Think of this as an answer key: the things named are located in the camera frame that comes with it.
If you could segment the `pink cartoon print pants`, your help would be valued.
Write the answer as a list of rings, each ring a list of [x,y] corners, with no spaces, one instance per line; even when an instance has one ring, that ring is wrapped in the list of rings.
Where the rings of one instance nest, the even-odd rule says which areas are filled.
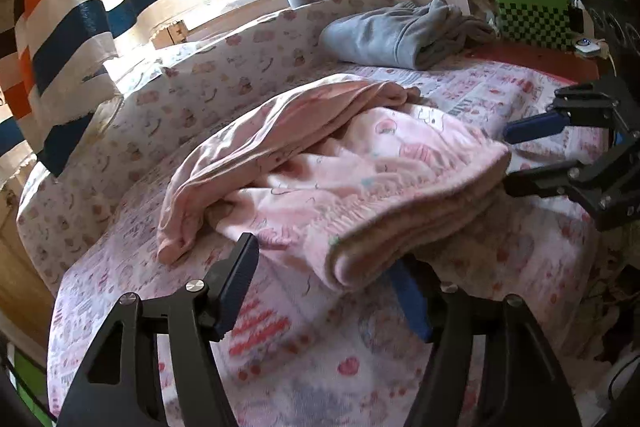
[[[334,75],[270,98],[192,150],[165,193],[157,258],[177,261],[209,225],[356,291],[478,217],[510,160],[506,144],[414,88]]]

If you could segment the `red board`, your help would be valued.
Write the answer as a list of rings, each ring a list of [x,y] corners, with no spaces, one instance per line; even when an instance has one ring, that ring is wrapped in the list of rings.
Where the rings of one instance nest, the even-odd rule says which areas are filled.
[[[596,62],[580,58],[573,53],[538,48],[527,44],[496,41],[482,44],[465,52],[467,57],[538,70],[567,81],[586,83],[600,78]]]

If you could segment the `green checkered box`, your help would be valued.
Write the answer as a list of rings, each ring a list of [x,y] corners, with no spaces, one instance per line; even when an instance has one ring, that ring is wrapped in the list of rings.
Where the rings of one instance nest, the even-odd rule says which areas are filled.
[[[501,37],[528,46],[567,51],[570,47],[568,0],[495,0]]]

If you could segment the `grey folded sweatpants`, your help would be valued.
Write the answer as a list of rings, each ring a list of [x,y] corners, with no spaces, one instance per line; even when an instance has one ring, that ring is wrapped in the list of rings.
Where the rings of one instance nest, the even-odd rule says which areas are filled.
[[[359,65],[427,70],[463,50],[469,40],[496,38],[491,26],[465,15],[455,4],[401,2],[388,8],[334,20],[322,30],[319,46],[337,61]]]

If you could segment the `pink print bed sheet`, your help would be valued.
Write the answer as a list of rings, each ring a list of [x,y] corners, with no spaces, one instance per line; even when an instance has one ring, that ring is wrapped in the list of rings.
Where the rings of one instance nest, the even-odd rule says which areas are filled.
[[[497,134],[541,111],[556,88],[591,75],[583,61],[518,67],[450,58],[428,72],[368,68],[371,79],[419,87],[427,100]],[[116,299],[172,293],[228,251],[205,232],[170,267],[156,262],[155,229],[171,175],[188,155],[157,158],[122,195],[104,235],[65,273],[50,330],[50,406],[62,407],[81,359]],[[585,211],[564,198],[496,200],[424,258],[469,293],[522,295],[567,371],[586,387],[600,371],[605,329],[584,299],[598,236]],[[222,381],[243,426],[399,426],[418,390],[430,347],[410,332],[390,283],[355,294],[329,291],[317,277],[259,262],[235,329],[213,347]]]

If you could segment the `bear print bed bumper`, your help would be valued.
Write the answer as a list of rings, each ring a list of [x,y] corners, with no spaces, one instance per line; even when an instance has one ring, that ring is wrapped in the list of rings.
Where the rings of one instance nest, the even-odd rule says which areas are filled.
[[[324,0],[283,10],[224,38],[171,46],[127,74],[128,92],[106,129],[59,176],[37,165],[24,188],[17,231],[49,291],[103,235],[122,195],[145,173],[203,131],[323,77],[322,29],[397,1]]]

